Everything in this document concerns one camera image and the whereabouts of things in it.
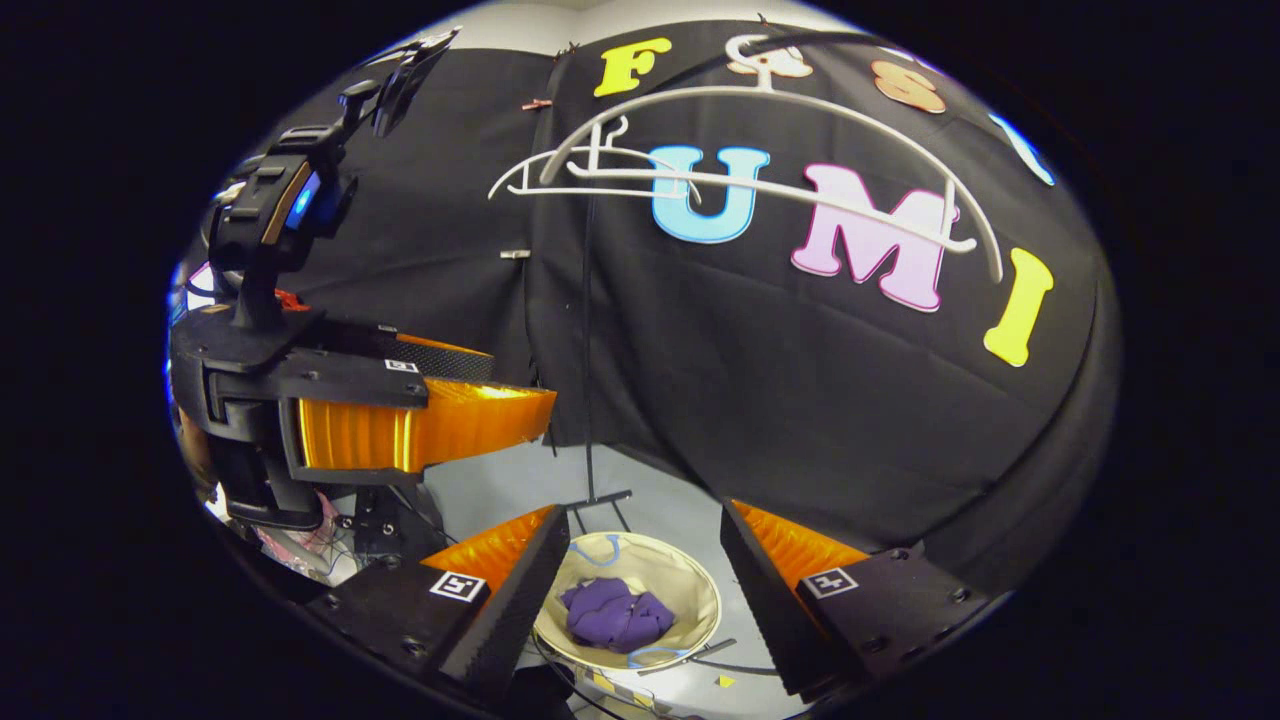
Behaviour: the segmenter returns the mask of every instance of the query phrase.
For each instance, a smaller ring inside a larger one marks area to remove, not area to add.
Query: orange clip
[[[310,310],[310,305],[303,305],[298,301],[298,296],[292,292],[284,292],[280,288],[275,288],[275,296],[280,299],[280,306],[285,310]]]

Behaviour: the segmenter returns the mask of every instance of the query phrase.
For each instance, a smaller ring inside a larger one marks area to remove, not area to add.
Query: letter m
[[[863,179],[849,168],[813,164],[805,168],[804,174],[823,195],[837,197],[849,205],[874,209]],[[913,190],[902,196],[890,215],[920,232],[936,234],[942,227],[942,209],[941,196]],[[959,218],[957,209],[951,222],[955,223]],[[881,278],[881,292],[920,313],[933,313],[942,304],[938,297],[942,246],[856,213],[814,205],[809,238],[804,247],[791,254],[791,264],[815,275],[835,275],[841,266],[836,258],[837,240],[844,240],[849,272],[855,283],[867,282],[897,249],[893,269]]]

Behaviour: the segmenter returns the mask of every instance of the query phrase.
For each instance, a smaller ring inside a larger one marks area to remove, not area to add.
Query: purple towel
[[[631,594],[617,578],[598,578],[561,594],[568,609],[568,630],[575,642],[630,653],[653,644],[671,629],[676,616],[653,596]]]

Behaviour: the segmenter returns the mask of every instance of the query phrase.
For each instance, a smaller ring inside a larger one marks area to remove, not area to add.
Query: blue handle
[[[576,542],[570,544],[568,548],[581,555],[584,559],[586,559],[588,562],[595,565],[596,568],[608,568],[609,565],[613,565],[614,562],[618,561],[618,555],[621,555],[622,551],[618,548],[618,536],[607,536],[607,537],[609,538],[609,542],[613,543],[613,557],[611,557],[608,562],[596,562],[595,560],[591,560],[591,557],[588,553],[579,550]]]
[[[687,650],[673,650],[669,647],[641,647],[640,650],[632,651],[630,655],[627,655],[627,667],[631,669],[644,667],[644,665],[640,665],[639,662],[631,659],[637,655],[644,655],[646,652],[675,652],[676,657],[684,657],[689,655]]]

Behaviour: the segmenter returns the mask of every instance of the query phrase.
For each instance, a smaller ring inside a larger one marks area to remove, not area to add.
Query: white wall
[[[586,9],[576,9],[594,5]],[[841,18],[790,0],[561,0],[494,1],[451,15],[422,35],[463,26],[452,47],[493,47],[554,55],[576,44],[645,27],[692,20],[758,20],[819,31],[861,32]]]

